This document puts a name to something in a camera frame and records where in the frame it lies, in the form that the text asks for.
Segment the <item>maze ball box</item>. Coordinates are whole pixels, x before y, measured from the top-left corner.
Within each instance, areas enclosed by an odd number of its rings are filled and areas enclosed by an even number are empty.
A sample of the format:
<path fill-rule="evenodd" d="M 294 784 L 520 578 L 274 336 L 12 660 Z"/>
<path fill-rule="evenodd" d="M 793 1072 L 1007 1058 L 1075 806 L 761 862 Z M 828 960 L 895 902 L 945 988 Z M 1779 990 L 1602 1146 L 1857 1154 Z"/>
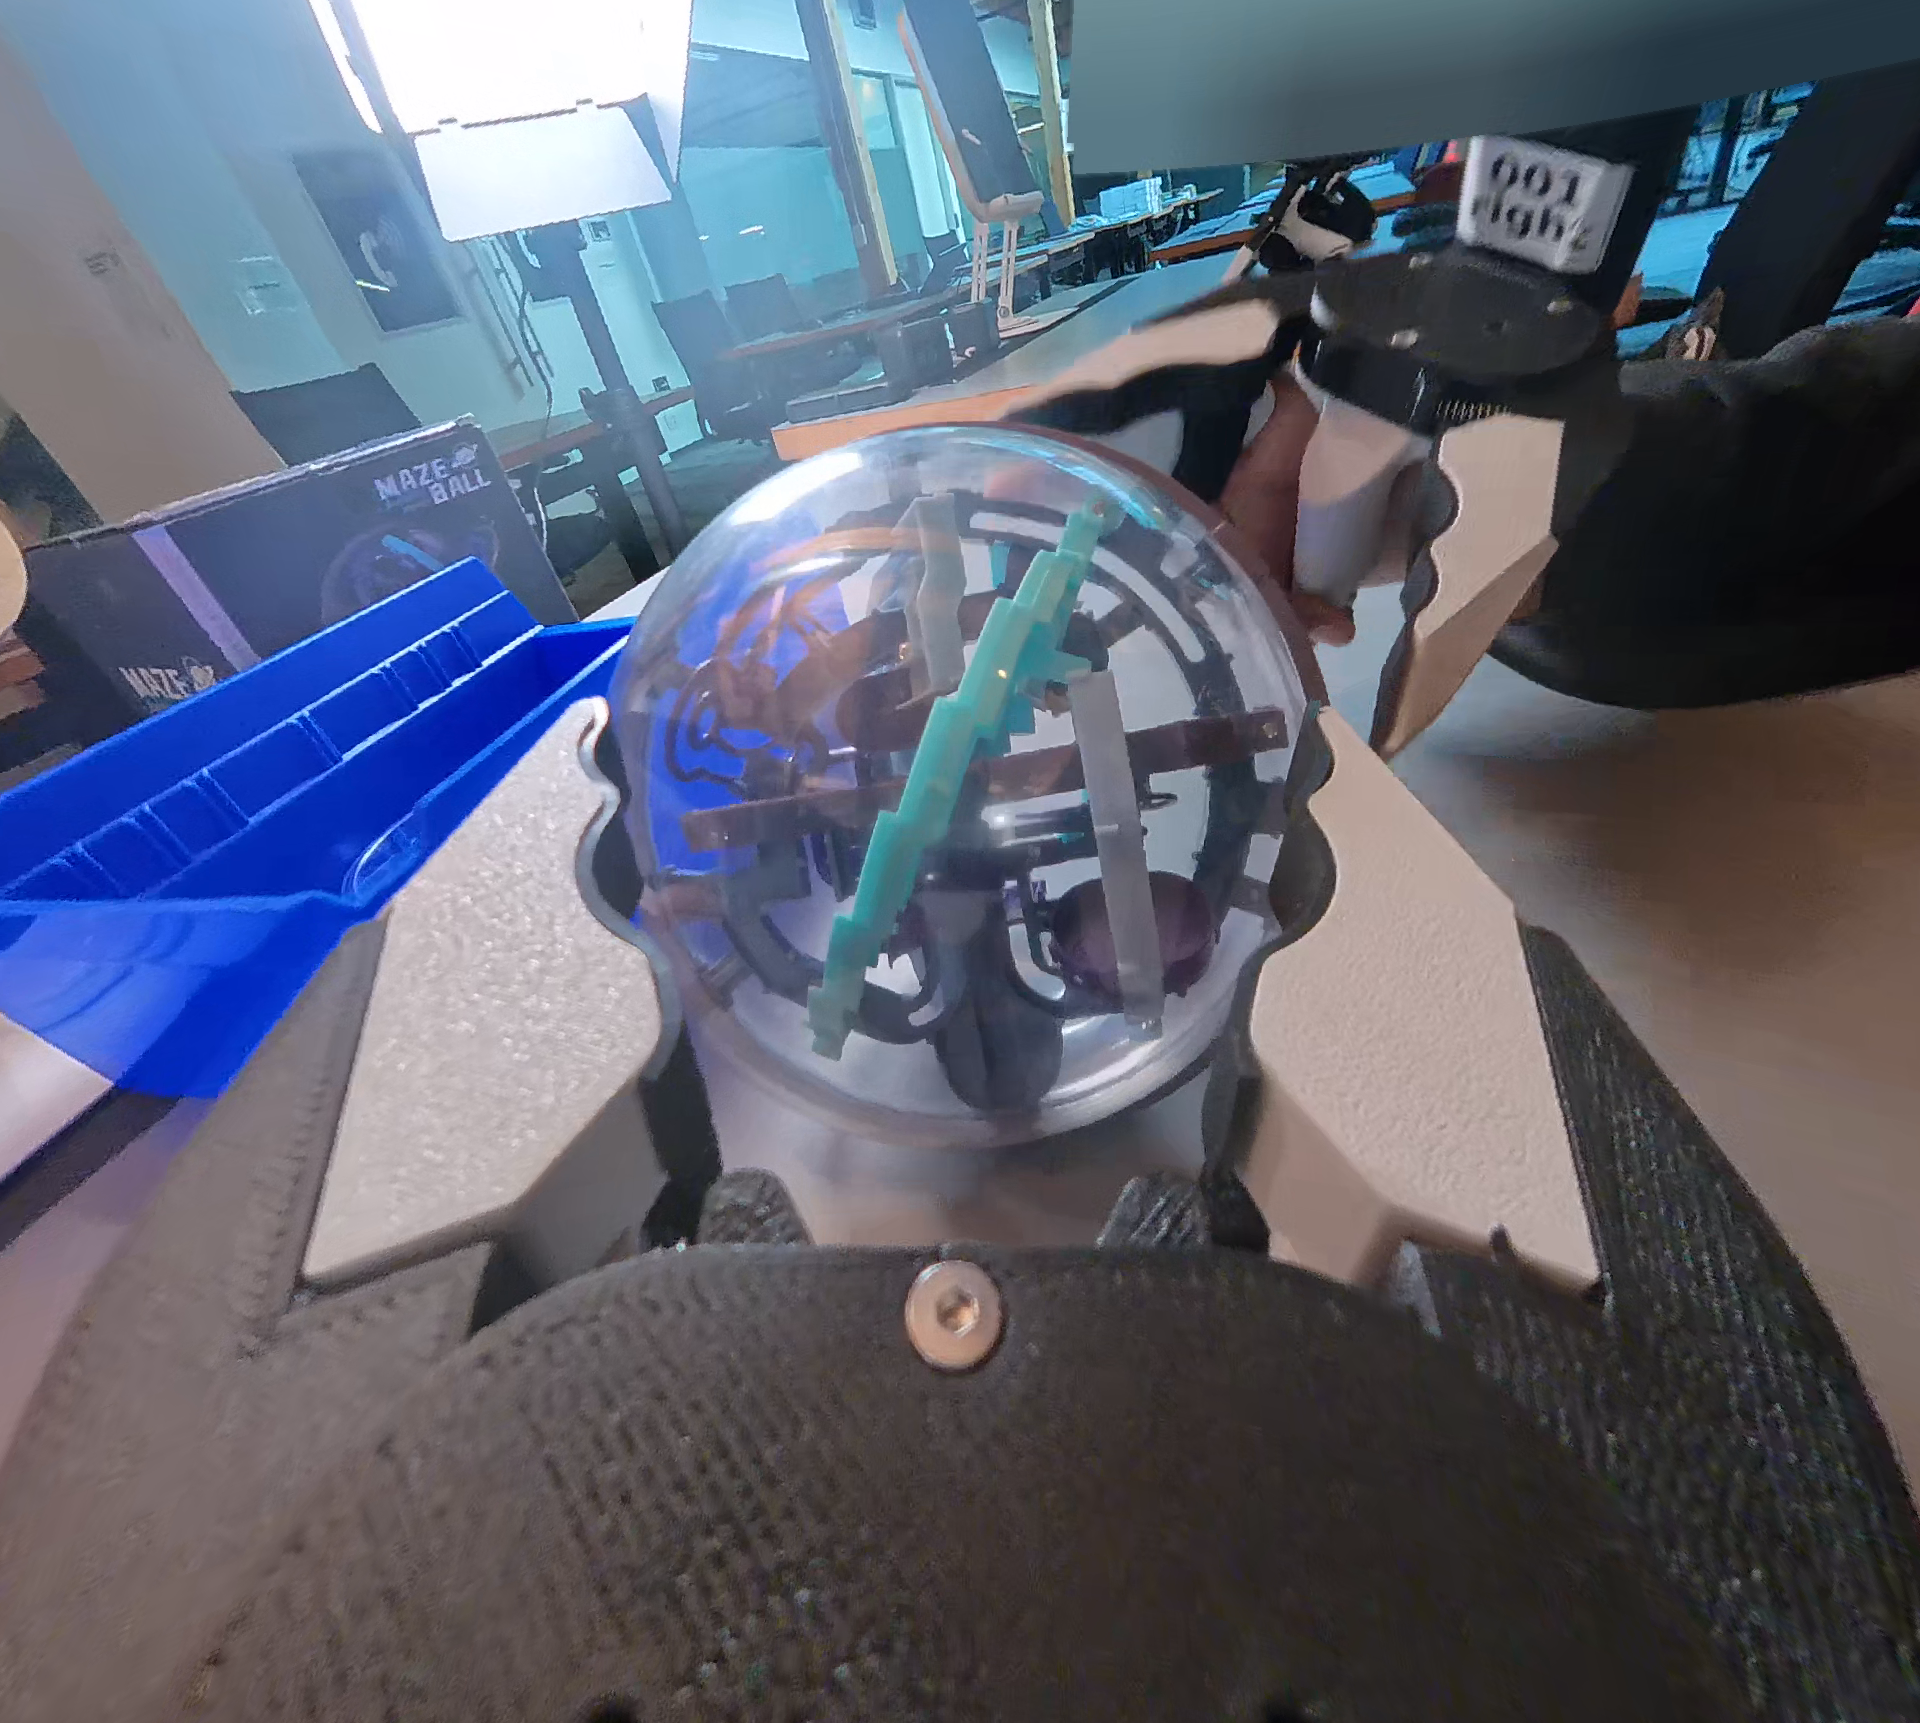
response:
<path fill-rule="evenodd" d="M 463 562 L 575 624 L 537 526 L 470 420 L 431 426 L 36 546 L 17 634 L 81 742 L 230 680 Z"/>

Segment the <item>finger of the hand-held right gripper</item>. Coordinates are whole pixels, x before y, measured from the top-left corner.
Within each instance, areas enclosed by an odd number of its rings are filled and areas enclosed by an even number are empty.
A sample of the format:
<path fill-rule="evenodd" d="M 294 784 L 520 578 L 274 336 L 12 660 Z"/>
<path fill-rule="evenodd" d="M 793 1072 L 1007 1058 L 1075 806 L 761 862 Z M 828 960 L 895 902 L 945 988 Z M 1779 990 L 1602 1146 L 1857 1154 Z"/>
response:
<path fill-rule="evenodd" d="M 777 454 L 799 464 L 925 426 L 1028 424 L 1113 440 L 1181 416 L 1206 430 L 1198 468 L 1177 476 L 1209 502 L 1299 498 L 1299 296 L 1215 294 L 1137 328 L 1047 380 L 915 398 L 850 418 L 786 424 Z"/>
<path fill-rule="evenodd" d="M 1370 748 L 1401 756 L 1458 696 L 1559 550 L 1559 440 L 1439 440 L 1417 484 L 1405 624 Z"/>

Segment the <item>clear maze ball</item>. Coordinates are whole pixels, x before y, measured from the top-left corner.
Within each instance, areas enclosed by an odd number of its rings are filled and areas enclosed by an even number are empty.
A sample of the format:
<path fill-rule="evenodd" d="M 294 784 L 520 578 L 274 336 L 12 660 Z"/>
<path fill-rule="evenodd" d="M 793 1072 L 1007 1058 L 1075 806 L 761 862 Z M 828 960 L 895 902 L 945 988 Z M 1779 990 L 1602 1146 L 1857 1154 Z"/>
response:
<path fill-rule="evenodd" d="M 710 1098 L 961 1152 L 1195 1082 L 1281 934 L 1311 696 L 1221 514 L 1091 440 L 928 426 L 751 488 L 611 684 Z"/>

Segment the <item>person's right forearm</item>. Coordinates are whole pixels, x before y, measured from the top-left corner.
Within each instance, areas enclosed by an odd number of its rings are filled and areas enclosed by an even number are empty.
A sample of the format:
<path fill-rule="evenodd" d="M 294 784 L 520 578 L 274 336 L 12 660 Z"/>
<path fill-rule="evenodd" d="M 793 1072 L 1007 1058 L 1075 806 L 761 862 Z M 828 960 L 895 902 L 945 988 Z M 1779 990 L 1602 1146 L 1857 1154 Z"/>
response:
<path fill-rule="evenodd" d="M 1705 710 L 1919 666 L 1917 318 L 1618 368 L 1622 452 L 1493 656 L 1575 700 Z"/>

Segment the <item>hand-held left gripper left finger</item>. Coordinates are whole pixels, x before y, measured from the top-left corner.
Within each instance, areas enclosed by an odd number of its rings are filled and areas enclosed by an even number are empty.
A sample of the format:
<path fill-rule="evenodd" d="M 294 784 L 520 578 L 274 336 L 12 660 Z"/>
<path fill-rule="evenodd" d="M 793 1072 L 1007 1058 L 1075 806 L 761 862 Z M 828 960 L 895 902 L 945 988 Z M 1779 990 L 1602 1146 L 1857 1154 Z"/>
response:
<path fill-rule="evenodd" d="M 595 878 L 609 732 L 553 722 L 387 906 L 308 1286 L 501 1246 L 546 1290 L 636 1244 L 669 1184 L 642 1082 L 682 1016 Z"/>

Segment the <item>blue plastic tray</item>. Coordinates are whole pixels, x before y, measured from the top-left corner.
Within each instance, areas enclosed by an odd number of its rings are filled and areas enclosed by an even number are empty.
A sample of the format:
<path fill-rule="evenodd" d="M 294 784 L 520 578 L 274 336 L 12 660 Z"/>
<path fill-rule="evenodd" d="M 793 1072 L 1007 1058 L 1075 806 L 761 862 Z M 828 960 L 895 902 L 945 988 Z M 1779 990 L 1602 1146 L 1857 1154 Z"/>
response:
<path fill-rule="evenodd" d="M 463 562 L 5 792 L 5 1150 L 218 1094 L 633 624 Z"/>

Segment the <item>person's right hand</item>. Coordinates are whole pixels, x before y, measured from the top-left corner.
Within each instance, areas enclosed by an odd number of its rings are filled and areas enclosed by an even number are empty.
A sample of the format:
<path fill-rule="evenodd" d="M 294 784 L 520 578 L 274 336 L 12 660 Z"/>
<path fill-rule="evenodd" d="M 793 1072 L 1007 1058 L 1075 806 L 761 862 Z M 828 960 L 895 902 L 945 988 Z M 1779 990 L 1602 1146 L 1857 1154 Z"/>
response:
<path fill-rule="evenodd" d="M 1294 582 L 1303 472 L 1321 414 L 1294 376 L 1282 372 L 1270 380 L 1255 418 L 1259 420 L 1226 476 L 1217 510 L 1259 554 L 1309 636 L 1318 644 L 1344 648 L 1356 634 L 1353 608 L 1315 596 Z"/>

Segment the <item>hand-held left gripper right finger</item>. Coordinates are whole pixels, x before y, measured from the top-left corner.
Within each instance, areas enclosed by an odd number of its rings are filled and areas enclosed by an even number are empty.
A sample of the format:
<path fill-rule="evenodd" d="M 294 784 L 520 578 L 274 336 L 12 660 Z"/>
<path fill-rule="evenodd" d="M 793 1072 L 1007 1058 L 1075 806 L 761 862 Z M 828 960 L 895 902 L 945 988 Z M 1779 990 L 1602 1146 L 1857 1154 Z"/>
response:
<path fill-rule="evenodd" d="M 1304 730 L 1277 894 L 1290 930 L 1248 968 L 1210 1158 L 1270 1260 L 1384 1284 L 1405 1244 L 1549 1286 L 1601 1278 L 1513 900 L 1342 720 Z"/>

